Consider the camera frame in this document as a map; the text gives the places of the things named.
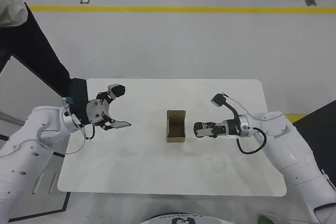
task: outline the cardboard box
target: cardboard box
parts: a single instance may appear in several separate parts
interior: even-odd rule
[[[185,141],[185,110],[167,110],[167,142]]]

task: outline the table top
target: table top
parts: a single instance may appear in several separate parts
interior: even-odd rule
[[[110,105],[113,119],[131,127],[104,131],[73,155],[66,156],[58,181],[64,192],[284,196],[283,176],[260,151],[243,155],[229,137],[196,138],[195,122],[232,119],[227,108],[211,104],[225,92],[251,113],[267,111],[262,85],[257,80],[87,80],[88,96],[96,97],[107,86],[120,83],[126,94]],[[238,113],[244,113],[236,103]],[[167,110],[185,110],[184,143],[166,142]],[[73,133],[67,152],[82,144],[82,133]],[[243,138],[242,147],[258,147],[254,138]]]

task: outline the gray floor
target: gray floor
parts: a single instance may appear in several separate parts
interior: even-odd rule
[[[256,223],[259,212],[306,220],[305,207],[288,187],[284,197],[212,197],[183,195],[73,193],[67,211],[15,222],[62,224],[138,224],[165,212],[214,216],[234,223]]]

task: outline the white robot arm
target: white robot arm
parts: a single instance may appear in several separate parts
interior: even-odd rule
[[[322,173],[310,146],[282,112],[259,113],[255,116],[238,115],[226,102],[227,95],[217,94],[212,103],[225,105],[234,119],[222,123],[195,123],[194,133],[199,137],[236,135],[251,137],[260,143],[255,151],[245,152],[237,139],[239,150],[253,154],[263,150],[272,165],[300,193],[311,219],[315,223],[336,223],[336,191],[327,175]]]
[[[77,92],[87,92],[86,81],[77,82],[83,82],[83,89]],[[68,107],[40,106],[32,111],[25,125],[0,150],[0,224],[8,222],[10,211],[26,184],[44,170],[53,154],[48,147],[87,124],[104,130],[130,126],[112,119],[108,113],[109,104],[124,93],[124,86],[115,84],[94,100],[88,101],[87,94],[78,94],[67,99]]]

